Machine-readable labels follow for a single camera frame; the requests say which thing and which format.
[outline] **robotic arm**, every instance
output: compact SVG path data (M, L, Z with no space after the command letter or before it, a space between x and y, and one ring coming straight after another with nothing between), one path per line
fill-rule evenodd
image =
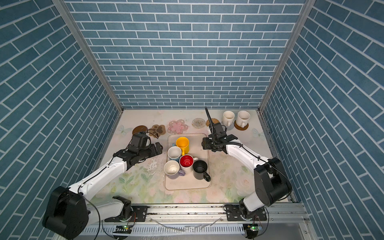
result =
M255 191L240 200L239 210L244 219L255 216L258 208L270 206L292 191L292 186L286 177L282 162L278 158L268 159L249 149L235 137L226 134L226 129L220 123L213 124L207 107L211 134L203 138L203 149L213 152L223 151L235 157L254 172Z
M43 226L66 239L73 239L86 226L98 222L99 215L101 220L116 216L123 221L129 220L132 216L129 200L114 196L110 201L96 207L89 200L135 164L162 154L162 149L159 142L151 144L150 137L144 132L134 134L126 149L113 154L109 162L89 176L67 188L60 186L53 190L43 217Z
M244 219L254 217L260 207L270 206L291 192L291 184L279 159L263 157L243 146L234 135L227 136L226 129L224 130L220 123L213 124L208 109L205 108L205 111L211 134L203 138L203 149L223 151L254 171L256 190L239 203L239 210ZM43 226L67 239L73 239L86 226L100 219L118 216L121 221L129 220L132 216L129 200L114 196L110 201L96 206L89 200L106 184L135 164L162 154L162 149L158 142L151 144L146 133L134 134L127 148L113 154L109 162L79 182L67 188L60 186L51 193L43 217Z

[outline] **brown coaster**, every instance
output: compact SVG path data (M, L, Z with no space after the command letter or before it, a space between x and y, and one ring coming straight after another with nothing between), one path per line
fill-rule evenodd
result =
M146 126L137 126L133 129L132 134L138 133L138 132L146 132L148 128Z
M240 127L239 125L236 124L236 121L234 123L235 123L235 128L240 131L244 131L249 127L249 124L247 124L245 127Z
M216 118L212 118L212 122L215 124L215 123L219 123L220 121L217 120ZM206 124L206 126L208 127L208 126L209 126L209 120L207 120L207 121L205 122L205 124Z
M148 132L152 134L155 138L159 138L160 135L164 135L166 133L166 127L164 125L153 125Z

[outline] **tray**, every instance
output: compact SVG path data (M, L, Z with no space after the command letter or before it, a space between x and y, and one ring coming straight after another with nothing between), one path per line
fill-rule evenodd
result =
M172 144L176 143L179 137L186 137L189 140L189 152L192 157L197 157L199 160L204 160L208 165L207 173L209 172L209 159L208 150L204 150L201 146L203 138L206 137L204 133L190 133L190 134L173 134L168 137L167 151ZM185 176L179 176L176 179L170 179L165 175L164 187L169 191L174 190L189 190L189 189L203 189L211 186L211 182L203 180L197 180L193 176L193 172L187 172Z

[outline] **white mug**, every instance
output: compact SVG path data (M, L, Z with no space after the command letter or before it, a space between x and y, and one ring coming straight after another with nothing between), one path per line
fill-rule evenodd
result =
M240 111L237 113L236 124L239 127L245 127L248 124L251 115L247 111Z
M179 159L181 157L181 148L177 146L170 147L167 153L170 160L175 160L179 162Z
M179 163L175 160L170 160L164 165L164 172L170 179L185 176L185 172L180 169Z
M229 127L235 120L235 114L232 111L225 111L223 113L223 124Z

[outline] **red mug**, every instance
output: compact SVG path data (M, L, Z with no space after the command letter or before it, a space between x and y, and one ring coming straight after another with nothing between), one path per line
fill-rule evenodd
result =
M180 166L181 166L181 169L184 170L185 172L192 172L193 168L192 168L192 165L193 165L193 162L198 160L197 157L192 157L191 155L184 155L184 156L181 156L180 158Z

